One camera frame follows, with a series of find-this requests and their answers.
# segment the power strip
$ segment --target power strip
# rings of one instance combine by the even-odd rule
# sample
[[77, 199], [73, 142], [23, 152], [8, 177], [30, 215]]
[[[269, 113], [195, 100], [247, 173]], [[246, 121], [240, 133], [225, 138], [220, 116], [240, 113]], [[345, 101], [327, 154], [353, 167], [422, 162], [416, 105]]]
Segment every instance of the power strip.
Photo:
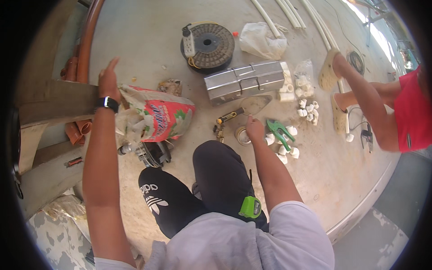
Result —
[[194, 36], [192, 35], [192, 32], [190, 32], [190, 35], [187, 37], [183, 37], [183, 49], [184, 49], [184, 55], [186, 57], [193, 57], [195, 56], [195, 44], [194, 44]]

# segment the green tape measure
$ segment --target green tape measure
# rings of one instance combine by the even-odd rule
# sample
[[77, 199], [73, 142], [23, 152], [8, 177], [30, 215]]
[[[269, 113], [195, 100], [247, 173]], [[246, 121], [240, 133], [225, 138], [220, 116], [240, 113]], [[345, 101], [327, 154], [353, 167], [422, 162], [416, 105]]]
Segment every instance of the green tape measure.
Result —
[[240, 212], [238, 214], [253, 219], [257, 218], [261, 214], [260, 200], [252, 196], [247, 196], [243, 200], [243, 204], [241, 205]]

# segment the metal toolbox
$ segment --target metal toolbox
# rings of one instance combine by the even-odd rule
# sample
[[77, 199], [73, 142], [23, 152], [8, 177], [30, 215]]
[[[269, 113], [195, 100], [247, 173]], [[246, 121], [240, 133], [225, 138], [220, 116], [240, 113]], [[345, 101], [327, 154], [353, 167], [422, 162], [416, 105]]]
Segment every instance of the metal toolbox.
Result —
[[279, 61], [263, 61], [229, 68], [204, 78], [212, 106], [282, 88]]

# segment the green pipe cutter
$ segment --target green pipe cutter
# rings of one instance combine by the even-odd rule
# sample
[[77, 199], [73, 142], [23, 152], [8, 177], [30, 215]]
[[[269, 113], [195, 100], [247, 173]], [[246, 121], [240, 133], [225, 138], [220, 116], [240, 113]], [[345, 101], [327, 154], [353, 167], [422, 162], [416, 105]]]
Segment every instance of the green pipe cutter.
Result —
[[289, 132], [286, 130], [286, 128], [280, 122], [273, 120], [273, 119], [267, 119], [267, 127], [269, 128], [269, 130], [271, 132], [273, 132], [276, 139], [281, 141], [281, 143], [283, 144], [285, 149], [288, 152], [291, 151], [291, 148], [288, 146], [288, 144], [286, 143], [282, 134], [279, 132], [279, 130], [282, 130], [282, 132], [285, 133], [291, 141], [295, 142], [294, 137], [291, 134], [289, 134]]

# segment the gray t-shirt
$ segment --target gray t-shirt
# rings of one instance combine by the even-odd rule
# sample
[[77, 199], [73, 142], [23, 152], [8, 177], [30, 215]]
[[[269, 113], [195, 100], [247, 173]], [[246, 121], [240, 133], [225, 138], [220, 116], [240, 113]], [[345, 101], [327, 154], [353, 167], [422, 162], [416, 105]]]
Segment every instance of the gray t-shirt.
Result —
[[[220, 213], [197, 217], [168, 244], [154, 241], [145, 270], [334, 269], [330, 240], [305, 204], [287, 201], [270, 212], [270, 232]], [[97, 270], [131, 270], [95, 258]]]

